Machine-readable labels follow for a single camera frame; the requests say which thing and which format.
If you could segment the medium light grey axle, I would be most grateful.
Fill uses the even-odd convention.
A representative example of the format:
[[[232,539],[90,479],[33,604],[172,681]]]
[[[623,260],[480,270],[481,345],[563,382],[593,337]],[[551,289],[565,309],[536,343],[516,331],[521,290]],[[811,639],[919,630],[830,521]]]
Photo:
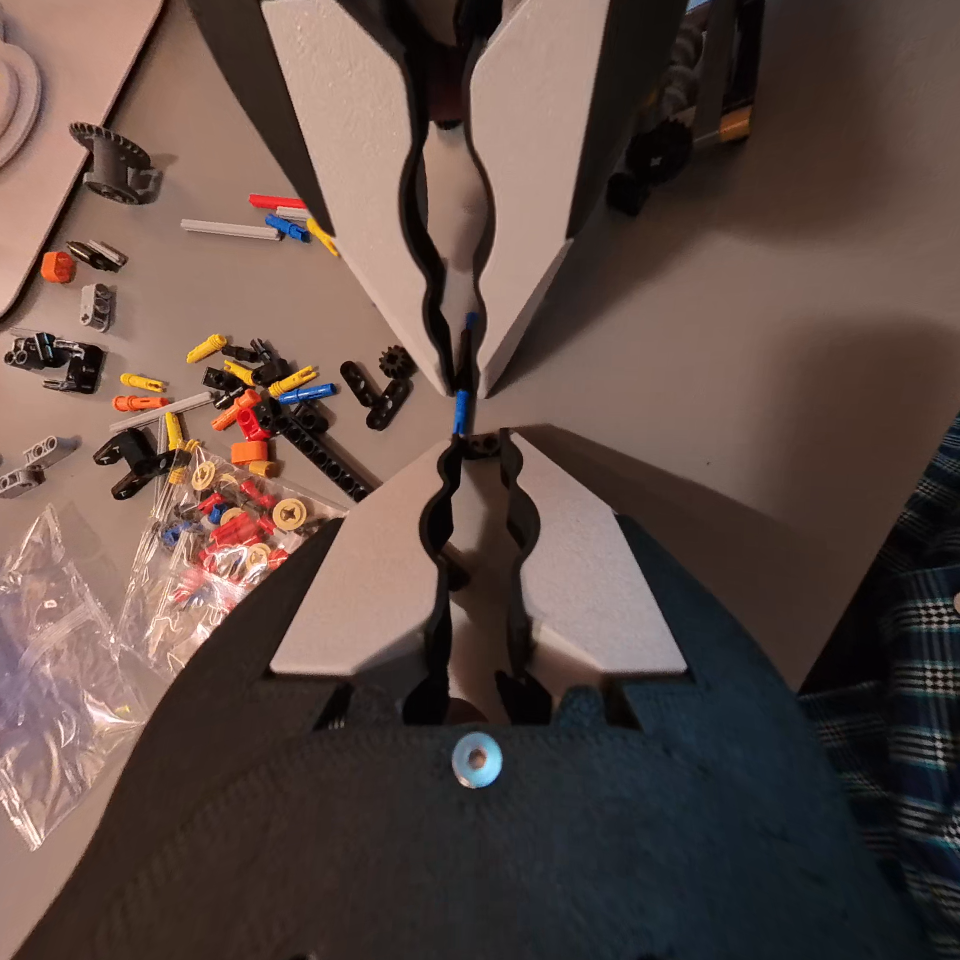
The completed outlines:
[[[203,390],[195,395],[185,399],[174,401],[165,406],[143,411],[139,414],[127,416],[117,420],[108,426],[111,435],[122,432],[126,429],[149,426],[164,418],[166,414],[180,414],[197,409],[202,406],[210,405],[214,400],[213,394],[209,390]]]

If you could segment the clear bag of small parts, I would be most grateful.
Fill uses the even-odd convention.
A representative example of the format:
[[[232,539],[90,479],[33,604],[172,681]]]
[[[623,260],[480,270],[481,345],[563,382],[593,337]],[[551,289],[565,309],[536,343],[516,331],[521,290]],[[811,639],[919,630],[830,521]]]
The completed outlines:
[[[198,448],[165,482],[141,536],[116,639],[173,680],[240,603],[340,504]]]

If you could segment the black axle with blue pins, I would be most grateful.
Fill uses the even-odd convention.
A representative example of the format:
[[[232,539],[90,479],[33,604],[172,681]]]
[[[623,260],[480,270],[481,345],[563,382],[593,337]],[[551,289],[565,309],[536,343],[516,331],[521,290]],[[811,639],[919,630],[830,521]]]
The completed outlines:
[[[479,372],[476,361],[476,335],[480,316],[475,310],[465,315],[455,356],[453,434],[461,439],[469,436],[474,422]]]

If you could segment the pale rounded board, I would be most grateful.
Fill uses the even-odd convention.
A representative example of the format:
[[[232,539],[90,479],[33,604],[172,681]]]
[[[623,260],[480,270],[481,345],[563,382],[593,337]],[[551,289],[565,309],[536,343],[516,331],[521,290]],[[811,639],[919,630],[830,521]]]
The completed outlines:
[[[30,139],[1,169],[1,309],[15,306],[87,160],[74,121],[104,126],[162,1],[3,1],[11,33],[39,65]]]

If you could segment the grey differential gear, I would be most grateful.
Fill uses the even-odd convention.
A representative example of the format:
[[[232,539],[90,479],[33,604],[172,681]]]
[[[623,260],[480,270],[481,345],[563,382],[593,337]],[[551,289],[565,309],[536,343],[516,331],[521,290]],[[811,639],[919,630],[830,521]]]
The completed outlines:
[[[91,192],[125,206],[146,206],[157,200],[162,171],[146,150],[103,126],[73,122],[68,130],[71,138],[89,152],[91,165],[82,182]]]

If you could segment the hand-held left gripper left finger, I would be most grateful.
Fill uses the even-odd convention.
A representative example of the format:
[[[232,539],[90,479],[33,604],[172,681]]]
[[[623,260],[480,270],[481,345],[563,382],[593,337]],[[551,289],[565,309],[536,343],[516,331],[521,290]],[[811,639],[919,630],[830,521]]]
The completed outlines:
[[[386,690],[408,724],[450,708],[453,533],[464,438],[443,440],[353,508],[270,662],[277,675]]]

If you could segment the cluster of black connectors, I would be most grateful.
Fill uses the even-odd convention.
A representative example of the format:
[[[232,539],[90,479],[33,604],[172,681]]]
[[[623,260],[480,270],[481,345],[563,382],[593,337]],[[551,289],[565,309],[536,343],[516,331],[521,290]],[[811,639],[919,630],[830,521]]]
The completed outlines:
[[[273,402],[283,406],[277,399],[274,399],[269,393],[269,386],[277,380],[286,378],[288,375],[302,369],[294,368],[291,362],[277,352],[270,342],[253,339],[248,346],[241,346],[235,343],[229,343],[221,351],[222,364],[219,367],[207,366],[201,377],[202,386],[213,395],[213,407],[218,414],[212,419],[220,416],[233,401],[247,389],[255,390],[261,397],[261,402],[253,406],[258,406]],[[248,387],[246,384],[230,375],[223,369],[225,359],[230,359],[253,371],[253,379],[256,383],[254,387]],[[305,384],[312,386],[322,384],[318,376]]]

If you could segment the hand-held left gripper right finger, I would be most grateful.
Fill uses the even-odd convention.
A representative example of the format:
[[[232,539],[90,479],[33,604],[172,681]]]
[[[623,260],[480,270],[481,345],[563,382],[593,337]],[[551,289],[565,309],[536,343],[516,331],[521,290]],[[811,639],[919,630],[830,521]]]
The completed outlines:
[[[683,677],[687,661],[615,510],[514,430],[500,475],[510,567],[509,669],[495,682],[513,724],[547,724],[573,689],[616,703],[623,683]]]

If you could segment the light grey connector block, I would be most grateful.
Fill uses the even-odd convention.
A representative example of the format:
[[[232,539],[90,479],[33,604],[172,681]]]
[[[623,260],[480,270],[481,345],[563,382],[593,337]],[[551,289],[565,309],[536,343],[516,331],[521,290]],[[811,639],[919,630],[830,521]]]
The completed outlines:
[[[107,332],[114,323],[115,291],[104,283],[91,283],[80,289],[80,324],[97,332]]]

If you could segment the long light grey axle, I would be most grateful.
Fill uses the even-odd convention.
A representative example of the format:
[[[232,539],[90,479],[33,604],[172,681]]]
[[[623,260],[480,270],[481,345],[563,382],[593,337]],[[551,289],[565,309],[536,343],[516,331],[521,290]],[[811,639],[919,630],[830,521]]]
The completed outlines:
[[[182,219],[180,220],[180,227],[189,234],[256,239],[270,242],[279,242],[282,238],[282,232],[270,225]]]

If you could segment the partly built lego model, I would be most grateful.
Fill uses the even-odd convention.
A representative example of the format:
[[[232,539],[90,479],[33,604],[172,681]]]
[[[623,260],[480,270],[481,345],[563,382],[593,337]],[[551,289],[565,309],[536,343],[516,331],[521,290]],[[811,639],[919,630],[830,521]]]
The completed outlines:
[[[750,137],[764,1],[686,2],[664,72],[623,157],[641,189],[674,180],[693,155]]]

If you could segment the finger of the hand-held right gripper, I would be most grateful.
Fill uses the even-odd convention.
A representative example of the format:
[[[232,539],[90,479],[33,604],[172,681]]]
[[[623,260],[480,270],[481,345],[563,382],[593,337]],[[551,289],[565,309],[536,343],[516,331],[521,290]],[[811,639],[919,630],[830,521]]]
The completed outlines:
[[[262,2],[334,243],[414,363],[454,391],[446,267],[418,185],[429,116],[403,2]]]
[[[565,260],[570,212],[610,2],[526,1],[505,13],[469,79],[469,142],[492,235],[477,270],[489,397]]]

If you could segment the empty clear plastic bag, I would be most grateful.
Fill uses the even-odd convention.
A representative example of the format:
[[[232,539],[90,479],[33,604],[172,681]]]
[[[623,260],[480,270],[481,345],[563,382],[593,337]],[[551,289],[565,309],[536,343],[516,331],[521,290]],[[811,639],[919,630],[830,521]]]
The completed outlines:
[[[169,558],[52,501],[8,517],[2,548],[2,825],[38,851],[144,729],[160,699],[149,623]]]

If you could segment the black grey connector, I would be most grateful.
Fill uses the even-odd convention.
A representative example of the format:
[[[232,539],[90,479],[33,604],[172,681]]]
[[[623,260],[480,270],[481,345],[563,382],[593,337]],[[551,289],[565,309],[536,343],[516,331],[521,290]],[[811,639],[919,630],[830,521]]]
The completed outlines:
[[[117,273],[129,262],[125,252],[102,242],[70,240],[65,246],[73,258],[97,271]]]

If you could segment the long black beam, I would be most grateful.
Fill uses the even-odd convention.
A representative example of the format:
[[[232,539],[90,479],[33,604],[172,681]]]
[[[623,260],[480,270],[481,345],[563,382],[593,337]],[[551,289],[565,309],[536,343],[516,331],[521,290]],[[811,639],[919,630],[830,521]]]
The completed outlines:
[[[293,411],[276,405],[274,425],[280,436],[287,439],[327,479],[332,481],[350,501],[363,501],[377,486],[326,439],[327,421],[306,403],[294,406]]]

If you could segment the blue plaid shirt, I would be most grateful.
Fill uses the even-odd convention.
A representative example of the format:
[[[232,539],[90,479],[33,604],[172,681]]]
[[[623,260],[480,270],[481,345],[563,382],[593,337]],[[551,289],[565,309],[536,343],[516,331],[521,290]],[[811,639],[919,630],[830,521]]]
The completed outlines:
[[[959,957],[958,601],[955,417],[798,696],[939,958]]]

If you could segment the black bracket piece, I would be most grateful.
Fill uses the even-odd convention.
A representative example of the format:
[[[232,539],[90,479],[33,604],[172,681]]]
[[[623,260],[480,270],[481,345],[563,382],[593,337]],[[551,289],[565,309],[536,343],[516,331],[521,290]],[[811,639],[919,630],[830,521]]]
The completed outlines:
[[[92,343],[54,338],[52,351],[54,358],[66,360],[66,372],[59,380],[43,379],[44,389],[84,396],[97,392],[108,356],[104,349]]]
[[[126,463],[126,475],[111,487],[110,494],[116,501],[127,501],[153,480],[169,474],[180,454],[177,449],[157,452],[142,430],[127,428],[105,442],[92,461],[99,467]]]

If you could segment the black perpendicular connector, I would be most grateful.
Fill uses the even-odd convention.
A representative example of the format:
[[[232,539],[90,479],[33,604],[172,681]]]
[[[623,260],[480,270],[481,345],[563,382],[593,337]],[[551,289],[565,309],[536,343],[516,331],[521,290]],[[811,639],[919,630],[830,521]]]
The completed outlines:
[[[4,355],[6,366],[26,371],[59,369],[67,363],[65,352],[57,346],[57,338],[46,332],[15,337]]]

